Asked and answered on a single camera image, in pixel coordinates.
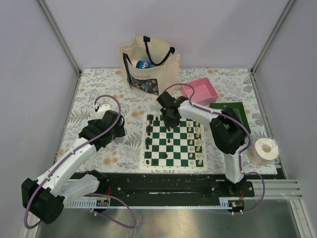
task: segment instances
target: white wall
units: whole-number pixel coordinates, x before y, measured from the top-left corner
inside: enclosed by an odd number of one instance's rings
[[[317,2],[297,1],[256,72],[282,158],[317,230]]]
[[[287,0],[46,0],[81,68],[119,67],[133,35],[169,41],[181,67],[252,67]]]
[[[17,238],[21,184],[52,162],[76,75],[35,0],[0,8],[0,237]]]

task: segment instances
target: green and white chessboard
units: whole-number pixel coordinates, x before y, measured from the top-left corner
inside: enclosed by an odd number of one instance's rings
[[[151,133],[148,135],[150,116],[153,122]],[[145,115],[140,168],[143,170],[207,170],[204,126],[182,118],[179,126],[168,131],[161,114]]]

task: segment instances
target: toilet paper roll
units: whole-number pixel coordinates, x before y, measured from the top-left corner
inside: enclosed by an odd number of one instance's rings
[[[258,139],[248,151],[248,158],[253,165],[264,166],[277,159],[279,149],[275,140]]]

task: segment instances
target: cable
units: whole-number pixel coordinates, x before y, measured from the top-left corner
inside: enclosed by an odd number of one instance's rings
[[[193,103],[192,103],[192,97],[193,97],[194,94],[195,94],[195,89],[194,89],[194,87],[193,87],[192,85],[189,85],[189,84],[186,84],[186,83],[175,83],[175,84],[172,84],[172,85],[168,86],[167,88],[165,88],[163,92],[165,92],[167,89],[169,89],[169,88],[171,88],[171,87],[174,87],[174,86],[176,86],[176,85],[188,86],[188,87],[190,87],[190,88],[193,90],[193,93],[192,93],[192,95],[190,95],[189,100],[188,100],[188,101],[189,101],[189,104],[192,106],[192,105],[193,105]]]
[[[208,109],[206,109],[206,108],[202,108],[202,107],[199,107],[199,106],[196,105],[196,104],[193,104],[191,100],[192,100],[192,97],[193,97],[194,94],[195,94],[195,89],[194,89],[193,86],[191,86],[191,85],[189,85],[189,84],[186,84],[186,83],[175,83],[175,84],[172,84],[172,85],[170,85],[169,87],[167,87],[167,88],[164,90],[164,92],[165,92],[167,89],[169,89],[169,88],[171,88],[171,87],[173,87],[173,86],[176,86],[176,85],[184,85],[184,86],[188,86],[188,87],[190,87],[191,89],[193,89],[193,93],[192,93],[192,95],[191,95],[191,96],[189,97],[189,99],[188,99],[188,100],[189,100],[189,104],[190,104],[192,107],[197,108],[197,109],[200,109],[200,110],[202,110],[202,111],[204,111],[204,112],[208,112],[208,113],[211,113],[211,114],[216,114],[216,115],[219,115],[219,116],[221,116],[221,117],[224,117],[224,118],[227,118],[227,119],[231,120],[232,122],[234,122],[234,123],[236,123],[238,126],[240,126],[241,129],[243,129],[243,131],[244,131],[245,134],[247,135],[247,137],[248,137],[248,139],[249,139],[248,145],[247,145],[246,147],[242,148],[242,149],[238,152],[238,157],[239,157],[239,170],[240,170],[240,172],[241,172],[243,175],[246,175],[246,176],[252,175],[252,174],[255,174],[255,175],[259,176],[259,178],[260,178],[261,181],[262,181],[262,185],[263,185],[263,193],[262,193],[262,196],[261,196],[261,198],[260,198],[258,204],[257,204],[256,206],[254,206],[253,208],[251,208],[251,209],[249,209],[249,210],[247,210],[247,211],[244,211],[243,213],[249,213],[249,212],[254,211],[254,210],[257,209],[257,208],[262,204],[262,202],[263,202],[263,199],[264,199],[264,196],[265,196],[265,183],[264,183],[263,177],[262,177],[259,173],[257,173],[257,172],[244,173],[244,172],[243,172],[241,153],[244,152],[244,151],[246,151],[246,150],[252,145],[252,137],[251,137],[250,133],[249,133],[248,130],[247,130],[239,121],[237,121],[236,119],[234,119],[234,118],[232,118],[232,117],[230,117],[230,116],[227,116],[227,115],[225,115],[225,114],[223,114],[223,113],[212,112],[211,110],[208,110]]]
[[[97,135],[96,137],[90,139],[89,141],[87,141],[87,142],[81,144],[80,146],[78,146],[77,148],[75,148],[75,149],[73,150],[73,153],[75,153],[75,152],[78,151],[79,149],[83,148],[85,145],[87,145],[87,144],[89,144],[89,143],[91,143],[91,142],[97,140],[98,138],[102,137],[103,135],[107,134],[107,133],[117,124],[117,122],[120,120],[120,116],[121,116],[121,106],[120,106],[120,103],[118,102],[118,100],[117,100],[115,97],[111,96],[111,95],[101,95],[101,96],[99,96],[99,97],[97,97],[97,98],[95,99],[94,104],[96,105],[98,99],[100,99],[100,98],[102,98],[102,97],[112,98],[112,99],[117,103],[117,105],[118,105],[118,111],[119,111],[117,118],[115,119],[115,121],[113,122],[113,124],[112,124],[107,130],[105,130],[105,131],[102,132],[101,134]],[[38,225],[41,223],[41,221],[39,221],[38,223],[36,223],[36,224],[34,224],[34,225],[32,225],[32,226],[30,226],[30,225],[28,224],[28,214],[29,214],[29,211],[30,211],[31,204],[32,204],[32,202],[33,202],[33,200],[34,200],[34,197],[37,195],[38,191],[43,187],[43,185],[49,180],[49,178],[54,174],[54,172],[55,172],[70,156],[72,156],[73,153],[70,152],[68,155],[66,155],[66,156],[61,160],[61,162],[59,162],[59,163],[56,165],[56,167],[55,167],[54,169],[52,169],[52,171],[48,174],[48,178],[44,179],[44,180],[42,181],[42,183],[41,183],[41,184],[36,188],[36,190],[33,192],[32,196],[30,197],[30,200],[29,200],[29,202],[28,202],[28,204],[27,204],[27,206],[26,206],[25,213],[24,213],[24,226],[25,226],[27,229],[32,229],[32,228],[38,226]]]
[[[122,201],[121,199],[119,199],[119,198],[117,198],[117,197],[114,197],[114,196],[111,196],[111,195],[104,195],[104,194],[98,194],[98,193],[89,193],[89,194],[87,194],[86,196],[110,197],[110,198],[112,198],[112,199],[114,199],[114,200],[117,200],[118,202],[120,202],[121,204],[123,204],[123,205],[129,210],[129,212],[131,213],[131,215],[132,215],[132,217],[133,217],[133,221],[134,221],[134,225],[133,225],[133,226],[128,226],[128,225],[126,225],[126,224],[123,224],[123,223],[121,223],[121,222],[115,220],[114,218],[109,217],[109,216],[107,216],[107,215],[105,215],[105,214],[102,214],[102,213],[96,213],[96,214],[98,214],[99,216],[102,216],[102,217],[104,217],[104,218],[107,218],[107,219],[109,219],[109,220],[111,220],[111,221],[113,221],[113,222],[117,223],[118,225],[121,225],[121,226],[123,226],[123,227],[125,227],[125,228],[133,229],[133,228],[136,227],[136,225],[137,225],[137,219],[136,219],[136,217],[135,217],[134,212],[133,212],[132,209],[131,209],[127,204],[125,204],[125,202]]]

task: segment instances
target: metal floor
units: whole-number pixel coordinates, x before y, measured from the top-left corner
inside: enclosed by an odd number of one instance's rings
[[[255,201],[246,201],[247,208]],[[123,228],[88,210],[65,209],[50,225],[42,225],[37,238],[299,238],[292,208],[286,200],[266,200],[255,211],[231,216],[216,210],[138,209],[138,224]],[[126,209],[105,211],[132,224]]]

